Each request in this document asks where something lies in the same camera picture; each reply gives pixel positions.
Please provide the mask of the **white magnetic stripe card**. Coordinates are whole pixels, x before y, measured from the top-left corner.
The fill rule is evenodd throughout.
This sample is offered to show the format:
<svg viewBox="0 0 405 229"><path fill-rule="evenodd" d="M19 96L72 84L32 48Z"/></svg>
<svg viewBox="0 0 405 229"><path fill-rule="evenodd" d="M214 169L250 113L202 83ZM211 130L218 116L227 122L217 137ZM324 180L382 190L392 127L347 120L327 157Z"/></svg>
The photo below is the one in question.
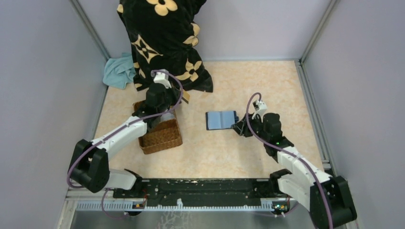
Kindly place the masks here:
<svg viewBox="0 0 405 229"><path fill-rule="evenodd" d="M168 113L163 114L160 117L160 123L163 123L163 122L166 122L166 121L169 121L169 120L172 120L172 119L176 119L175 114L172 113L172 112L168 112Z"/></svg>

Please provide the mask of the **navy blue card holder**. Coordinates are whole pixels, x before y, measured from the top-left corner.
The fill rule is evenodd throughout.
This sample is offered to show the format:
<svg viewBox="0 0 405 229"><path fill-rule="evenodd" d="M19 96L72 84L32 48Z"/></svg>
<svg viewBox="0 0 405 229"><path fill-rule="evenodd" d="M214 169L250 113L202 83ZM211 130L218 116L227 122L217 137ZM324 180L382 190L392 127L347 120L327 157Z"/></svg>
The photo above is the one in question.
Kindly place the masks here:
<svg viewBox="0 0 405 229"><path fill-rule="evenodd" d="M209 111L205 119L206 130L231 129L239 121L236 111Z"/></svg>

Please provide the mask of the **gold card with stripe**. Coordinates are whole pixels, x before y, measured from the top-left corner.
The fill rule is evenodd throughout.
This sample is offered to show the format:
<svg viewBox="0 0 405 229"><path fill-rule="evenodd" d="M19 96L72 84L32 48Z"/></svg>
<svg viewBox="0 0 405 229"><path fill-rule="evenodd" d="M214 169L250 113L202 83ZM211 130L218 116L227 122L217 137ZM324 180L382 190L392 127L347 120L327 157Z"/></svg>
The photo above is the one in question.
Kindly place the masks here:
<svg viewBox="0 0 405 229"><path fill-rule="evenodd" d="M185 102L185 103L189 103L189 101L190 101L190 94L187 92L187 91L182 91L182 100Z"/></svg>

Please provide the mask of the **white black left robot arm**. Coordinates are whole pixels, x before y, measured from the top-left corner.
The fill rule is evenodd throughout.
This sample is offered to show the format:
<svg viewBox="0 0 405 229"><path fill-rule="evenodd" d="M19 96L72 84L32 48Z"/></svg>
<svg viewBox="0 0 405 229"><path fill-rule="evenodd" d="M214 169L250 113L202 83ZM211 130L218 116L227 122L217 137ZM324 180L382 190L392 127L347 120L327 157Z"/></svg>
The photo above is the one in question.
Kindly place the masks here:
<svg viewBox="0 0 405 229"><path fill-rule="evenodd" d="M130 170L110 169L109 160L128 144L153 130L161 117L174 111L184 94L182 86L152 83L129 118L109 133L75 145L66 182L71 188L85 188L92 193L102 189L130 190L139 179Z"/></svg>

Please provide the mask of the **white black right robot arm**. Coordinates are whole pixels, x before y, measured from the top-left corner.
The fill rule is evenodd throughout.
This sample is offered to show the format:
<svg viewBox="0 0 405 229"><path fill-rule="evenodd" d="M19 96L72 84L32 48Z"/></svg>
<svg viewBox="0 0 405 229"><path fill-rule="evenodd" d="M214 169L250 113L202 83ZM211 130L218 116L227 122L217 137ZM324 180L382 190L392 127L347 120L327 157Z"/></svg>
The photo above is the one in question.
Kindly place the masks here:
<svg viewBox="0 0 405 229"><path fill-rule="evenodd" d="M281 130L280 116L249 114L231 128L244 137L255 136L266 153L284 169L270 174L269 182L277 194L286 194L305 207L314 226L333 229L357 219L348 181L334 177L310 163Z"/></svg>

